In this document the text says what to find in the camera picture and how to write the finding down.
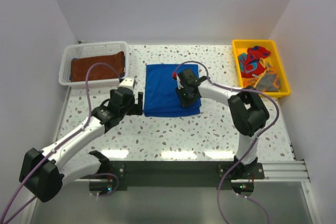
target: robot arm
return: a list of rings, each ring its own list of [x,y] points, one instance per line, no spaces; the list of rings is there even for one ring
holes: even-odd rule
[[[249,92],[221,89],[212,85],[205,76],[198,79],[189,68],[180,72],[176,79],[176,93],[183,107],[193,104],[198,98],[209,98],[229,106],[234,125],[239,131],[239,146],[235,159],[240,159],[251,146],[255,135],[265,127],[269,119],[269,113],[260,96]],[[243,166],[252,166],[257,162],[257,144],[241,161]]]
[[[73,173],[73,171],[69,172],[67,169],[64,169],[64,166],[87,144],[118,125],[125,115],[142,114],[143,94],[142,92],[138,93],[138,104],[135,104],[133,94],[134,85],[134,78],[125,78],[118,85],[116,90],[111,90],[108,105],[105,106],[101,104],[93,109],[89,124],[85,128],[84,125],[88,118],[56,143],[43,148],[41,151],[37,151],[34,148],[30,149],[25,154],[19,181],[22,182],[36,164],[50,152],[52,154],[48,157],[46,162],[36,170],[25,184],[42,202],[51,200],[60,191],[64,181],[69,182],[84,175],[96,173],[100,167],[97,160],[95,162],[97,165],[88,166],[90,167],[90,173],[88,174],[76,174],[76,172]],[[68,139],[80,129],[82,129],[81,132],[62,144],[64,140]]]
[[[240,159],[250,147],[254,135],[265,126],[266,120],[269,118],[268,111],[259,95],[220,89],[208,82],[206,77],[198,79],[190,69],[180,72],[176,78],[178,83],[176,93],[182,107],[193,104],[201,97],[218,101],[230,107],[234,125],[240,132],[239,148],[235,156],[236,160]],[[111,90],[108,105],[102,104],[93,109],[89,124],[85,128],[84,122],[86,121],[41,151],[34,148],[29,150],[24,157],[19,181],[22,182],[43,158],[52,153],[25,184],[42,202],[47,202],[60,191],[64,183],[96,173],[100,168],[106,168],[104,166],[108,165],[108,160],[104,160],[107,158],[99,152],[90,152],[91,155],[88,155],[87,162],[81,167],[67,167],[66,164],[87,144],[118,125],[125,115],[142,114],[143,94],[138,94],[138,104],[135,104],[134,85],[133,78],[126,78],[116,90]],[[82,132],[57,148],[65,139],[80,129]],[[256,152],[257,145],[242,160],[241,165],[235,170],[235,174],[246,174],[253,168],[257,163]]]

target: wire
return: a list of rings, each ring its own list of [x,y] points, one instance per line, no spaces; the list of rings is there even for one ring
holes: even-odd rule
[[[116,191],[116,189],[118,188],[118,186],[119,186],[119,179],[118,179],[118,177],[117,177],[115,174],[113,174],[113,173],[98,173],[98,174],[93,174],[92,176],[94,176],[94,177],[99,177],[99,176],[111,176],[111,177],[115,178],[116,181],[117,181],[117,184],[115,185],[115,187],[114,187],[113,190],[110,190],[110,191],[109,191],[108,193],[106,193],[106,194],[98,195],[98,197],[105,197],[105,196],[109,196],[110,194],[113,194],[113,193]]]
[[[121,80],[120,75],[118,74],[118,72],[110,65],[106,64],[106,63],[95,63],[93,64],[89,70],[86,73],[86,77],[85,77],[85,91],[86,91],[86,97],[88,100],[88,107],[89,107],[89,116],[88,119],[86,121],[86,123],[83,126],[83,129],[85,129],[89,123],[90,123],[90,119],[92,116],[92,109],[91,109],[91,100],[90,100],[90,95],[89,95],[89,75],[90,72],[92,71],[93,68],[95,68],[98,65],[104,65],[109,67],[110,69],[112,69],[118,76],[119,80]],[[63,146],[65,143],[67,143],[69,140],[71,140],[73,137],[75,137],[76,135],[78,135],[80,132],[82,132],[82,129],[79,129],[77,131],[75,131],[74,133],[72,133],[70,136],[68,136],[66,139],[64,139],[62,142],[60,142],[57,146],[55,146],[54,150],[57,150],[59,148],[61,148],[61,146]],[[34,174],[34,172],[39,169],[41,167],[42,164],[44,164],[44,162],[53,154],[53,152],[49,152],[31,171],[30,173],[28,173],[28,175],[24,178],[24,180],[20,183],[20,185],[17,187],[17,189],[15,190],[15,192],[13,193],[12,197],[10,198],[7,206],[5,207],[5,210],[1,216],[0,219],[0,224],[8,224],[12,219],[14,219],[26,206],[28,206],[31,202],[33,202],[34,199],[36,199],[36,197],[32,198],[31,200],[29,200],[27,203],[25,203],[21,208],[19,208],[8,220],[5,221],[6,215],[11,207],[11,205],[13,204],[13,201],[15,200],[15,198],[17,197],[18,193],[20,192],[20,190],[22,189],[22,187],[26,184],[26,182],[30,179],[30,177]]]
[[[268,100],[270,100],[273,103],[273,105],[275,106],[275,108],[276,108],[276,116],[275,116],[274,120],[267,127],[263,128],[259,133],[257,133],[256,137],[254,138],[253,142],[251,143],[251,146],[248,148],[248,150],[246,151],[246,153],[244,153],[244,155],[229,170],[226,171],[226,173],[222,177],[221,181],[219,182],[219,186],[218,186],[218,190],[217,190],[217,205],[218,205],[218,210],[220,212],[220,215],[224,219],[224,221],[226,223],[230,224],[231,222],[227,219],[227,217],[225,216],[225,214],[224,214],[224,212],[222,210],[222,206],[220,204],[221,201],[220,201],[220,197],[219,197],[220,196],[220,192],[221,192],[220,190],[221,190],[222,184],[224,182],[224,179],[247,156],[247,154],[252,150],[253,146],[258,141],[259,137],[265,131],[267,131],[269,128],[271,128],[277,122],[277,120],[280,117],[280,110],[279,110],[279,107],[278,107],[277,103],[269,95],[266,95],[266,94],[264,94],[264,93],[262,93],[260,91],[251,90],[251,89],[241,89],[241,88],[227,87],[227,86],[223,86],[223,85],[220,85],[220,84],[212,82],[212,80],[209,77],[209,71],[208,71],[208,69],[206,68],[206,66],[203,63],[201,63],[199,61],[195,61],[195,60],[185,61],[185,62],[181,63],[180,65],[178,65],[176,67],[175,72],[177,72],[177,70],[180,68],[180,66],[182,66],[183,64],[186,64],[186,63],[196,63],[196,64],[201,65],[205,69],[206,78],[207,78],[208,82],[210,82],[212,85],[214,85],[214,86],[216,86],[218,88],[227,90],[227,91],[235,91],[235,92],[242,92],[242,91],[244,91],[244,92],[250,92],[250,93],[260,94],[260,95],[264,96],[265,98],[267,98]],[[247,199],[249,199],[250,201],[256,203],[259,207],[261,207],[261,209],[264,211],[264,213],[265,213],[265,215],[267,217],[267,223],[270,224],[270,216],[269,216],[267,210],[260,203],[258,203],[256,200],[251,199],[250,197],[247,197]]]

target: red cloth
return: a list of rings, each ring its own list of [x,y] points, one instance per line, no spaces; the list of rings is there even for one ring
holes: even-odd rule
[[[243,78],[252,78],[253,74],[258,76],[265,71],[265,68],[260,64],[259,60],[267,58],[271,54],[265,47],[250,47],[247,49],[247,56],[240,57],[239,60],[243,63],[240,68]]]

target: terrazzo tabletop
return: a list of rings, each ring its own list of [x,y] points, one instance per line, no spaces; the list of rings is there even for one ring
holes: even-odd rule
[[[181,63],[198,60],[209,68],[217,83],[238,86],[231,46],[214,45],[129,45],[129,76],[136,78],[134,93],[144,92],[145,65]],[[204,70],[199,68],[199,75]],[[109,98],[111,88],[90,89],[92,107]],[[264,100],[270,113],[275,108]],[[71,89],[57,138],[78,126],[88,115],[84,90]],[[183,118],[125,116],[107,134],[92,141],[76,154],[71,162],[85,159],[92,150],[101,151],[111,160],[127,161],[231,161],[238,149],[238,131],[233,126],[229,108],[209,99],[202,99],[201,113]],[[264,133],[258,144],[258,158],[265,161],[292,161],[290,140],[282,115]]]

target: blue cloth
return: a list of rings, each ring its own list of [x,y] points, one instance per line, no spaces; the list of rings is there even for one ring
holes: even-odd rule
[[[172,73],[177,64],[154,64],[146,67],[145,87],[145,116],[159,116],[165,118],[176,118],[199,114],[201,100],[182,108],[176,94],[177,81],[172,79]],[[190,68],[198,77],[198,65],[182,65],[178,71]]]

